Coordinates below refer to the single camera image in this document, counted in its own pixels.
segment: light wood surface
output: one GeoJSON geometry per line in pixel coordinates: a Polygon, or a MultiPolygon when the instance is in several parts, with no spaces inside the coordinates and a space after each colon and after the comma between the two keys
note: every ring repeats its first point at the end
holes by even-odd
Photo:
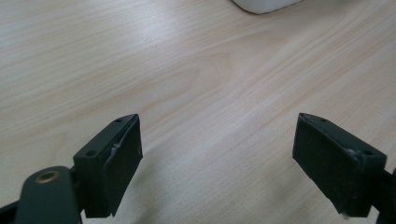
{"type": "Polygon", "coordinates": [[[85,223],[344,220],[291,158],[299,112],[396,166],[396,2],[0,2],[0,206],[25,178],[138,113],[144,159],[119,212],[85,223]]]}

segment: white object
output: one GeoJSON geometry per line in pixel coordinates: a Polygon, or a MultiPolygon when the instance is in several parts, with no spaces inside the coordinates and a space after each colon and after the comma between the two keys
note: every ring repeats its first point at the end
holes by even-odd
{"type": "Polygon", "coordinates": [[[298,3],[301,0],[233,0],[238,6],[246,11],[256,14],[271,12],[282,7],[298,3]]]}

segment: screw hole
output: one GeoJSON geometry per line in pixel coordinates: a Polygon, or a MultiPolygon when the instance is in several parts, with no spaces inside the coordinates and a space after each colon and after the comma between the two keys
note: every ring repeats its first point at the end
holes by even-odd
{"type": "Polygon", "coordinates": [[[93,156],[93,155],[95,155],[96,154],[96,152],[95,151],[89,151],[89,152],[87,152],[87,156],[93,156]]]}
{"type": "Polygon", "coordinates": [[[59,176],[59,171],[47,171],[44,174],[39,175],[35,178],[35,182],[37,184],[45,184],[48,183],[59,176]]]}
{"type": "Polygon", "coordinates": [[[366,154],[367,156],[373,156],[373,152],[369,151],[369,150],[365,150],[363,151],[364,154],[366,154]]]}

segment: black plastic part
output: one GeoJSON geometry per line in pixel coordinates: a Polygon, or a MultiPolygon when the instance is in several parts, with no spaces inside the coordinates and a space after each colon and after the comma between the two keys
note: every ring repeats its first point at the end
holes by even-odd
{"type": "Polygon", "coordinates": [[[62,166],[41,170],[23,184],[16,224],[81,223],[69,169],[62,166]]]}
{"type": "Polygon", "coordinates": [[[114,120],[74,156],[86,217],[116,214],[142,158],[138,115],[114,120]]]}
{"type": "Polygon", "coordinates": [[[0,223],[12,224],[15,223],[15,216],[17,215],[18,202],[8,204],[0,208],[0,223]]]}
{"type": "Polygon", "coordinates": [[[373,190],[373,206],[380,212],[377,224],[396,223],[396,170],[384,171],[373,190]]]}
{"type": "Polygon", "coordinates": [[[339,213],[367,217],[387,156],[330,121],[300,114],[293,158],[339,213]]]}

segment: wooden table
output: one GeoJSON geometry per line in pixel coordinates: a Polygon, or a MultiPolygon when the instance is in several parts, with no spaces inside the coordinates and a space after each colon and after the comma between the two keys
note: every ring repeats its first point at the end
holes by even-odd
{"type": "Polygon", "coordinates": [[[85,223],[344,220],[291,158],[299,112],[396,166],[396,2],[0,2],[0,205],[26,177],[138,113],[144,159],[119,212],[85,223]]]}

